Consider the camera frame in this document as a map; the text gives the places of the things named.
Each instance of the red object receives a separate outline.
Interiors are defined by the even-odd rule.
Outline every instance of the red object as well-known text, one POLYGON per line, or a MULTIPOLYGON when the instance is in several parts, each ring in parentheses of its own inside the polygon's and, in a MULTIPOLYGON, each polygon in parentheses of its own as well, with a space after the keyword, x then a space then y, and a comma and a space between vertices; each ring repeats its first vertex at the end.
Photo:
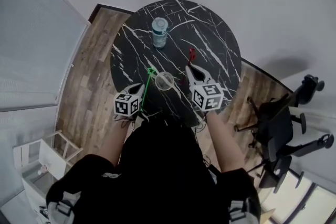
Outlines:
MULTIPOLYGON (((195 49, 192 48, 192 47, 190 47, 190 48, 189 48, 189 54, 190 54, 190 56, 189 56, 188 65, 190 65, 191 61, 195 60, 195 58, 196 58, 196 52, 195 52, 195 49)), ((185 74, 184 74, 184 76, 183 76, 182 84, 184 83, 184 80, 185 80, 185 74)))
POLYGON ((195 60, 195 58, 196 58, 195 49, 194 48, 189 48, 189 54, 190 54, 190 57, 189 57, 188 65, 191 63, 191 61, 195 60))

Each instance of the plastic bottle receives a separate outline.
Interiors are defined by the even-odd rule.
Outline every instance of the plastic bottle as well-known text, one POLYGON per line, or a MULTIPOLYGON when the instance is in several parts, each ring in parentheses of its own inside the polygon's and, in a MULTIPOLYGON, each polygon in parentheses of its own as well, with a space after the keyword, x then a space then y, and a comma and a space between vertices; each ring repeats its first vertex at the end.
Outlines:
POLYGON ((164 18, 155 18, 152 22, 153 45, 162 49, 166 45, 168 22, 164 18))
POLYGON ((37 171, 37 174, 38 175, 41 175, 41 174, 44 174, 48 171, 48 166, 46 165, 43 165, 38 171, 37 171))

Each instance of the forearm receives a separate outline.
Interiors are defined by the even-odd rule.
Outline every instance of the forearm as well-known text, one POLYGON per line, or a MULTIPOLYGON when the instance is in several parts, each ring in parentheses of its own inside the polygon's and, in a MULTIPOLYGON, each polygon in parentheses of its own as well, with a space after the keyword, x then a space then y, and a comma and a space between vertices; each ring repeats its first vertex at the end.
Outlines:
POLYGON ((214 111, 210 111, 206 119, 222 173, 244 168, 244 155, 233 138, 233 129, 214 111))
POLYGON ((129 125, 130 121, 117 121, 97 153, 98 156, 109 160, 114 167, 118 164, 129 125))

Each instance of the clear plastic cup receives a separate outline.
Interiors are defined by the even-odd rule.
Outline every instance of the clear plastic cup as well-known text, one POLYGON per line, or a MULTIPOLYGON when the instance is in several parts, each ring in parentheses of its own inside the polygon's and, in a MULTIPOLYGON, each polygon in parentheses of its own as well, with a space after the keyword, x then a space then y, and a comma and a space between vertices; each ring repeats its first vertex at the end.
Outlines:
POLYGON ((174 78, 168 72, 161 72, 155 76, 155 85, 161 91, 167 91, 174 87, 174 78))

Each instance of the bottle cap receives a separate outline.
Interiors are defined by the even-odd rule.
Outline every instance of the bottle cap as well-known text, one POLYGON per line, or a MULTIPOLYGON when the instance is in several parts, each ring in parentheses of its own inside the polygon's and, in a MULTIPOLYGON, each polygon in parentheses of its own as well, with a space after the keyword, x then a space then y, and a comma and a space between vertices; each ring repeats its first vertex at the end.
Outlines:
POLYGON ((152 22, 153 32, 157 35, 163 35, 167 32, 168 22, 165 18, 155 18, 152 22))

